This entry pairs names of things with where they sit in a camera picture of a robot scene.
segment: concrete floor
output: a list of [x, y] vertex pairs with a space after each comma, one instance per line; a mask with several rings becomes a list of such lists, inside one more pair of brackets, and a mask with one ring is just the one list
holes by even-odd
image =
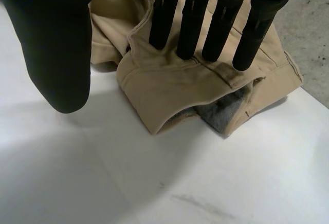
[[303, 88], [329, 108], [329, 0], [290, 0], [275, 25], [303, 73]]

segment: smudge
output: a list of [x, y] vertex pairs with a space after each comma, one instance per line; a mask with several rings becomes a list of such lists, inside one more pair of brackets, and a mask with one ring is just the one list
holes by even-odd
[[230, 219], [230, 220], [235, 220], [236, 219], [233, 215], [219, 209], [216, 206], [213, 206], [209, 203], [202, 203], [202, 202], [197, 201], [193, 196], [172, 195], [172, 198], [174, 198], [178, 201], [187, 203], [189, 205], [192, 205], [194, 207], [197, 207], [198, 209], [202, 209], [202, 210], [208, 212], [209, 214], [217, 215], [221, 218]]
[[160, 188], [160, 189], [164, 189], [165, 186], [166, 186], [166, 185], [165, 185], [163, 182], [159, 182], [159, 188]]

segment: khaki fabric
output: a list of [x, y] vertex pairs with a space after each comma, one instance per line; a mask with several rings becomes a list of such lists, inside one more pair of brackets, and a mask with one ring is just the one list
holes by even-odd
[[216, 0], [210, 0], [195, 56], [181, 60], [175, 51], [184, 2], [178, 2], [162, 51], [148, 43], [153, 0], [93, 0], [90, 4], [92, 62], [119, 63], [118, 83], [152, 134], [187, 117], [200, 116], [228, 136], [257, 112], [301, 86], [298, 67], [282, 49], [273, 25], [252, 66], [245, 72], [232, 67], [250, 0], [244, 0], [220, 58], [209, 63], [202, 59], [201, 50], [216, 7]]

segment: black finger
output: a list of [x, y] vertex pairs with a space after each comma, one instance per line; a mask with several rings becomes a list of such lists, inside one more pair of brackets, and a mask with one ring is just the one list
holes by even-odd
[[177, 46], [183, 60], [193, 57], [209, 0], [186, 0]]
[[3, 1], [32, 82], [57, 111], [80, 109], [90, 86], [90, 0]]
[[167, 43], [173, 24], [178, 0], [155, 0], [150, 44], [156, 49], [163, 49]]
[[236, 70], [247, 70], [271, 26], [277, 11], [289, 0], [251, 0], [247, 24], [233, 58]]
[[221, 55], [243, 0], [217, 0], [209, 32], [202, 51], [206, 61], [214, 62]]

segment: white surface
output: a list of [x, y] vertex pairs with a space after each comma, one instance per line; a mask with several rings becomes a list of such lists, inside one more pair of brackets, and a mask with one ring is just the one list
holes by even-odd
[[199, 119], [151, 136], [115, 73], [62, 115], [0, 7], [1, 224], [328, 224], [329, 110], [302, 89], [224, 140]]

